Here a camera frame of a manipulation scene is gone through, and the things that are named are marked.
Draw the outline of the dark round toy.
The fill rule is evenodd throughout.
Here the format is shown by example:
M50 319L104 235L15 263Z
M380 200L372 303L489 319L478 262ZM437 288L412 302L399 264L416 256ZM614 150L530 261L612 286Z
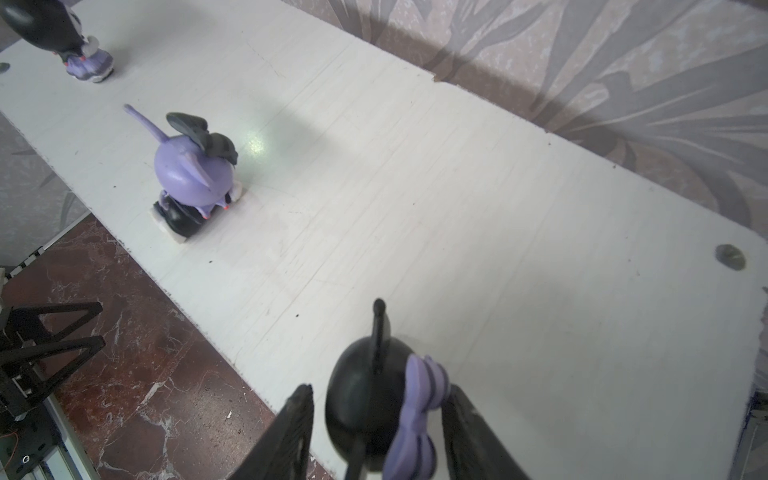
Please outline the dark round toy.
M372 333L339 357L327 390L325 423L346 479L431 479L437 452L428 416L451 392L445 368L390 332L386 303L373 303Z
M2 1L1 18L26 42L55 54L79 81L100 83L114 71L112 55L83 34L79 17L61 1Z

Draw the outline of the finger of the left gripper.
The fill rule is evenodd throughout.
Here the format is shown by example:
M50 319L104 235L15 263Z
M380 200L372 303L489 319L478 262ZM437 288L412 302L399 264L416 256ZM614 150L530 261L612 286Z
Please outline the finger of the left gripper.
M62 341L103 311L100 302L7 306L1 311L1 347Z
M105 346L101 336L1 352L1 407L36 408Z

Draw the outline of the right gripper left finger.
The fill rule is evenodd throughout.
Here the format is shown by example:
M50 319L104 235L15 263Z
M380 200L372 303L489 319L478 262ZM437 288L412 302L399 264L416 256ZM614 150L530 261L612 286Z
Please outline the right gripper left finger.
M313 389L300 384L229 479L305 479L313 422Z

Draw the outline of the purple figure toy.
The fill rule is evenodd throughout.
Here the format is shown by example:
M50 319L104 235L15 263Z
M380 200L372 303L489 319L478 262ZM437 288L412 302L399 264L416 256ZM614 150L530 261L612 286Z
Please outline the purple figure toy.
M240 199L243 185L234 177L238 153L229 137L210 132L204 118L181 112L166 115L178 133L169 136L133 106L124 110L158 141L154 171L161 192L151 214L174 241L185 242L215 209L227 210Z

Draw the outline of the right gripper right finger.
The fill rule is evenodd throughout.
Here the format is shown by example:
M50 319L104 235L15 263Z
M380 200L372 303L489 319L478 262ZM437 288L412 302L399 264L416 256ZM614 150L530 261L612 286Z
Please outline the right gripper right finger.
M451 385L441 411L451 479L529 479L458 385Z

